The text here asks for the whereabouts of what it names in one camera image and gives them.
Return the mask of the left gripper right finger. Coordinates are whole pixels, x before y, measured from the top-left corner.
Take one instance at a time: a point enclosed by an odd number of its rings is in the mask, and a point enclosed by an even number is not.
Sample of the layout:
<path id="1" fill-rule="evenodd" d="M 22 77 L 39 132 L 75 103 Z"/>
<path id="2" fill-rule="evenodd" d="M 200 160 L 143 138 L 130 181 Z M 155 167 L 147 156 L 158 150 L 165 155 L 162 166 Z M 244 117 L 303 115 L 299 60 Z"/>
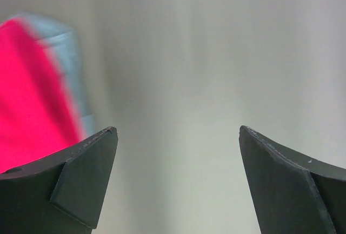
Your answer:
<path id="1" fill-rule="evenodd" d="M 244 125 L 239 146 L 261 233 L 345 233 L 345 169 Z"/>

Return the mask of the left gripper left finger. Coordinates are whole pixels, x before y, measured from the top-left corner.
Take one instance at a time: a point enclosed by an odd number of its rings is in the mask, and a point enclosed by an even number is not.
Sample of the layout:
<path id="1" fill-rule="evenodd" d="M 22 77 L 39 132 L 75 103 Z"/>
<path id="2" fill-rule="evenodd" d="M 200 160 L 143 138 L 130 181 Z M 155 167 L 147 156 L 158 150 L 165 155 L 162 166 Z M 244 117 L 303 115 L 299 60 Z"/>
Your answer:
<path id="1" fill-rule="evenodd" d="M 2 234 L 92 233 L 114 164 L 115 127 L 1 174 Z"/>

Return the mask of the crimson red t-shirt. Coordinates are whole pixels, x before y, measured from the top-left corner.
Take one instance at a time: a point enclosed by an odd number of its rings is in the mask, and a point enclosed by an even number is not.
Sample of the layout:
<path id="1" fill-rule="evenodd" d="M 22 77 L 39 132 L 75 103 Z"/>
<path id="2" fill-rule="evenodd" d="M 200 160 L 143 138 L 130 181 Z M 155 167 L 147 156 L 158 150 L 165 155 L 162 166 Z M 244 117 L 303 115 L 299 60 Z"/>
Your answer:
<path id="1" fill-rule="evenodd" d="M 1 24 L 1 172 L 80 142 L 78 111 L 56 58 L 19 18 Z"/>

